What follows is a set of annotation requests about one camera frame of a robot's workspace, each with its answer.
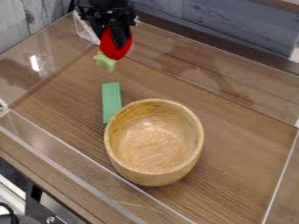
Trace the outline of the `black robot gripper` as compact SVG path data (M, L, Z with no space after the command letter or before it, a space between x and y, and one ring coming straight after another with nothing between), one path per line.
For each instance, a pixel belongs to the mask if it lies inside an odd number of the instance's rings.
M77 11L80 18L89 21L90 28L98 38L101 38L110 19L121 23L110 25L112 39L116 48L120 49L130 38L129 25L136 26L138 22L133 1L73 0L73 9Z

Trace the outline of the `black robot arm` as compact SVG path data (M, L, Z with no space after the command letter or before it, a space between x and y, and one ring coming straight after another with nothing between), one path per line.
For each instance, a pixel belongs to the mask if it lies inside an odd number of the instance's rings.
M129 27L138 23L134 2L132 0L70 0L69 7L88 21L93 32L101 38L104 30L110 28L112 41L120 49L130 38Z

